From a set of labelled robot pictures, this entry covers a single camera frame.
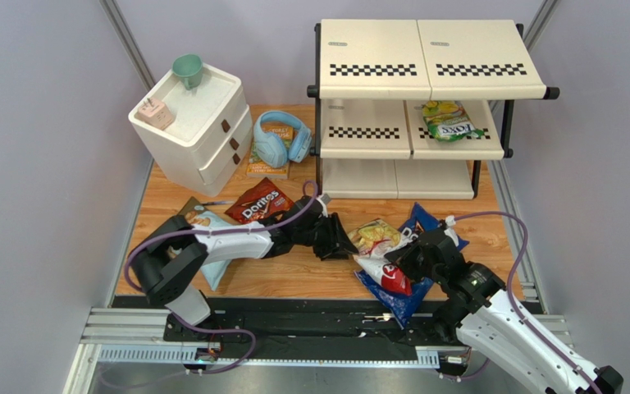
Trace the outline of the red Doritos chips bag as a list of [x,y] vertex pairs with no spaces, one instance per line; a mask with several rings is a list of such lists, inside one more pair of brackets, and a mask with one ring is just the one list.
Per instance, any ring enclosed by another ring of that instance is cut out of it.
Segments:
[[294,201],[268,178],[246,190],[224,214],[240,224],[268,218],[274,213],[288,211]]

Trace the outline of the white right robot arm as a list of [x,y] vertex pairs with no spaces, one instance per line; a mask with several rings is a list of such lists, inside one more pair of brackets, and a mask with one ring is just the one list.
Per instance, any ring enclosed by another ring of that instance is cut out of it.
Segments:
[[530,392],[622,391],[616,369],[598,367],[562,342],[493,271],[467,261],[444,230],[421,233],[393,261],[407,277],[428,278],[446,294],[431,317],[434,337],[482,353]]

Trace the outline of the blue Doritos chips bag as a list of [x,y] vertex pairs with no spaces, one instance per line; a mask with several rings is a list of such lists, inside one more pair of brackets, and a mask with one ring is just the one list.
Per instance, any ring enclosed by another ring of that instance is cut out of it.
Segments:
[[[430,214],[420,203],[416,202],[411,209],[409,218],[401,226],[395,227],[405,238],[409,239],[409,243],[399,250],[387,253],[385,257],[396,265],[395,261],[401,257],[421,233],[434,230],[438,227],[445,227],[445,225],[440,219]],[[364,287],[391,311],[400,328],[405,328],[409,319],[417,311],[433,285],[433,281],[430,279],[423,279],[421,281],[409,279],[412,285],[412,294],[396,295],[382,289],[361,267],[360,270],[355,273],[355,276]]]

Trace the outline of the green Foxs snack bag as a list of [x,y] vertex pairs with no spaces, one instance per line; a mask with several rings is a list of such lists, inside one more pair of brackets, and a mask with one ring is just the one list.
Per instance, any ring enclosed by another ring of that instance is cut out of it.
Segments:
[[485,135],[459,101],[428,101],[422,107],[422,118],[427,133],[439,142],[451,143]]

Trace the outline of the white red Chuba chips bag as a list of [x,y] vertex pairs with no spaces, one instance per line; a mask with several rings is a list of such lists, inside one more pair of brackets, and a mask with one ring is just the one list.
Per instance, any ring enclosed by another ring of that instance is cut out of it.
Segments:
[[396,295],[412,294],[410,280],[385,257],[406,246],[408,238],[380,218],[353,229],[348,237],[358,250],[355,261],[377,285]]

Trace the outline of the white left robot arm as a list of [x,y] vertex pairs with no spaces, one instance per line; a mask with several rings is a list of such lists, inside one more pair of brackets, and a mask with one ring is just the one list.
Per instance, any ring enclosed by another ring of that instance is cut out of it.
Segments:
[[228,227],[192,225],[180,215],[167,219],[130,252],[125,276],[152,306],[169,309],[183,324],[197,326],[209,318],[206,297],[192,281],[200,268],[232,259],[269,259],[296,245],[312,248],[321,260],[347,259],[358,249],[337,213],[321,199],[304,196],[288,210]]

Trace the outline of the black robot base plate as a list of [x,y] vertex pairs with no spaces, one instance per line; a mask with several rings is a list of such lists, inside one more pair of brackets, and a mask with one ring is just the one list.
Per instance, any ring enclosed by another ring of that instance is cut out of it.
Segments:
[[433,328],[441,301],[424,301],[405,328],[376,300],[212,298],[204,328],[243,328],[257,338],[252,359],[412,361],[419,346],[460,348]]

